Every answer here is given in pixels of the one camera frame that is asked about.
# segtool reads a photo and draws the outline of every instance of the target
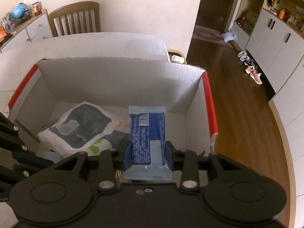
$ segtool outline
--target blue snack package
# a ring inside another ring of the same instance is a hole
[[[164,106],[130,106],[132,120],[131,168],[126,179],[170,180],[171,171],[165,159]]]

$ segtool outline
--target wooden floor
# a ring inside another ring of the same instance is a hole
[[[263,86],[246,74],[237,53],[193,39],[187,62],[209,75],[219,131],[215,150],[284,187],[288,202],[280,222],[288,227],[290,190],[282,139]]]

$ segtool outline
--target paper cup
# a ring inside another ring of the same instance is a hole
[[[172,61],[175,63],[181,63],[183,64],[185,62],[185,59],[183,57],[177,56],[177,55],[173,55],[172,56]]]

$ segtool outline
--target red rug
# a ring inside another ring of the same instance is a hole
[[[208,41],[208,42],[212,42],[215,44],[224,45],[224,46],[233,48],[229,42],[226,43],[223,40],[220,32],[213,30],[213,29],[205,28],[202,26],[194,26],[192,38],[204,40],[204,41]]]

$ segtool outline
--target cabinet handle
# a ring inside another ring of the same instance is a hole
[[[285,42],[285,43],[287,43],[287,42],[288,42],[288,40],[289,40],[290,36],[291,36],[291,33],[289,33],[288,38],[287,38],[287,40],[286,40],[286,42]]]
[[[272,22],[272,19],[270,20],[270,22],[269,22],[269,25],[268,25],[268,27],[270,27],[270,25],[271,25],[271,22]]]
[[[271,27],[271,30],[273,29],[273,27],[275,26],[276,21],[273,22],[273,25]]]

